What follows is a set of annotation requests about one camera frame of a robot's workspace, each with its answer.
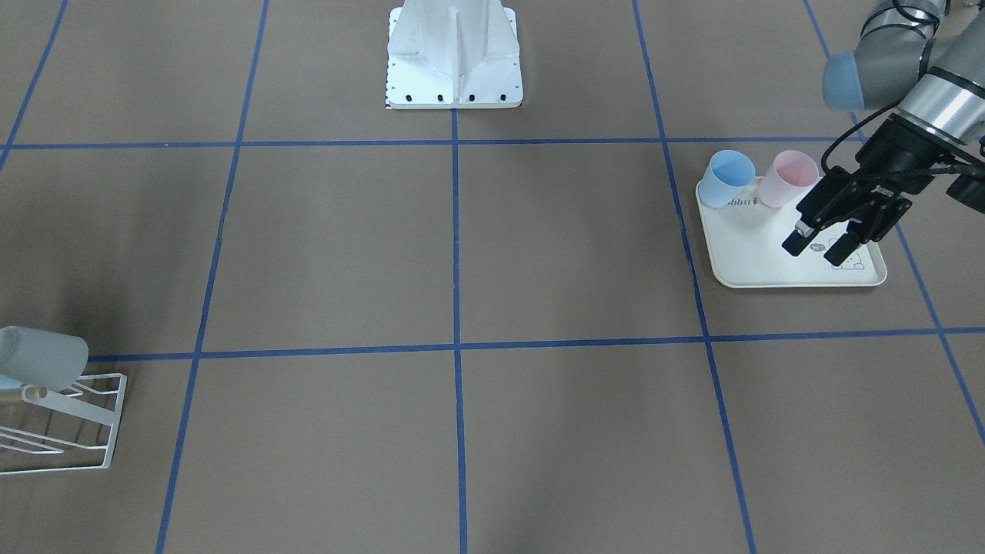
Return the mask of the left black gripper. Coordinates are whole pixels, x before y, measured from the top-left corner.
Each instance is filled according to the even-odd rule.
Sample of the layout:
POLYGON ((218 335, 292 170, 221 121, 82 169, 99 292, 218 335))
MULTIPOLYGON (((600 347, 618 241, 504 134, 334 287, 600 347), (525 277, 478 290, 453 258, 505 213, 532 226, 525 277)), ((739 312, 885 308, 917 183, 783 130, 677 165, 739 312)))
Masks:
POLYGON ((908 122, 887 117, 858 151, 858 168, 824 169, 823 178, 796 209, 800 220, 781 243, 799 256, 823 230, 846 223, 846 231, 828 242, 823 258, 841 268, 864 243, 880 241, 911 207, 910 196, 933 180, 933 167, 957 161, 960 148, 908 122))

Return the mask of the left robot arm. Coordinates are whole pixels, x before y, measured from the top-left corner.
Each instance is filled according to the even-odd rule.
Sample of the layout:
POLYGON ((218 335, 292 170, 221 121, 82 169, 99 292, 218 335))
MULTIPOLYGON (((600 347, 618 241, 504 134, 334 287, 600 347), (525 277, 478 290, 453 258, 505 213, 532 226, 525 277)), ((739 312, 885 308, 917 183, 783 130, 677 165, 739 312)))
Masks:
POLYGON ((869 110, 883 123, 855 155, 857 169, 822 162, 823 176, 797 205, 783 248, 801 255, 820 232, 846 224, 824 252, 834 266, 882 241, 937 175, 953 175, 947 195, 983 211, 983 16, 954 38, 938 39, 949 1, 880 1, 855 49, 828 59, 823 99, 834 110, 869 110))

